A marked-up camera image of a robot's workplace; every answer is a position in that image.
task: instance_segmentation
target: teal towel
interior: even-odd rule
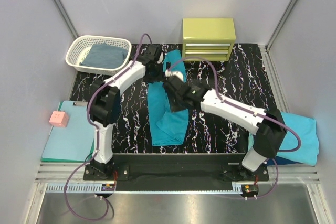
[[[164,59],[165,64],[171,65],[181,59],[179,50],[169,52]],[[183,80],[186,81],[184,63],[177,64],[172,71],[180,71]],[[153,146],[167,146],[183,144],[185,133],[188,127],[188,110],[171,112],[169,100],[162,82],[148,84],[148,114],[149,127],[152,136]]]
[[[319,154],[319,140],[316,135],[316,121],[312,118],[307,118],[300,115],[281,113],[285,125],[292,128],[301,138],[302,145],[295,152],[279,152],[278,157],[283,157],[295,162],[300,162],[308,165],[316,165],[317,155]],[[250,134],[248,138],[248,149],[253,146],[254,138]],[[284,141],[281,144],[280,150],[293,149],[298,145],[296,137],[287,132]]]
[[[81,66],[114,69],[120,67],[128,54],[126,49],[107,45],[94,44]]]

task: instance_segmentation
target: metal floor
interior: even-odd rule
[[[260,185],[260,195],[270,185]],[[68,194],[74,210],[88,218],[98,218],[106,205],[90,194]],[[150,195],[115,194],[109,197],[115,215],[110,210],[98,223],[318,223],[305,184],[282,184],[270,196],[259,200],[237,200],[227,195]],[[66,213],[61,193],[46,193],[37,223],[90,223]]]

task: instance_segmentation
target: white laundry basket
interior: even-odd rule
[[[124,63],[120,67],[113,69],[81,66],[80,63],[85,60],[91,47],[94,44],[102,44],[102,43],[126,49],[128,53]],[[131,54],[131,43],[126,39],[84,35],[77,38],[72,43],[65,57],[65,61],[68,65],[73,66],[77,71],[80,72],[107,74],[109,76],[112,76],[118,73],[121,69],[123,69],[127,65],[127,63],[130,60],[130,54]]]

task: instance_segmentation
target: black patterned surface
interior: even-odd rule
[[[181,49],[179,44],[162,45],[165,52]],[[131,55],[135,54],[135,45]],[[219,90],[242,103],[268,109],[275,100],[257,44],[236,44],[229,62],[214,62]],[[205,82],[214,86],[211,68],[203,62],[186,63],[188,82]],[[71,99],[88,101],[90,84],[109,76],[77,74]],[[237,141],[246,140],[244,129],[219,116],[189,111],[189,125],[183,145],[154,147],[151,144],[147,111],[147,85],[137,81],[122,95],[122,114],[114,130],[114,153],[234,153]]]

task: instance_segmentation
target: pink cube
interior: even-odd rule
[[[55,127],[63,127],[65,128],[68,124],[69,116],[64,111],[54,111],[51,115],[49,123],[51,123]]]

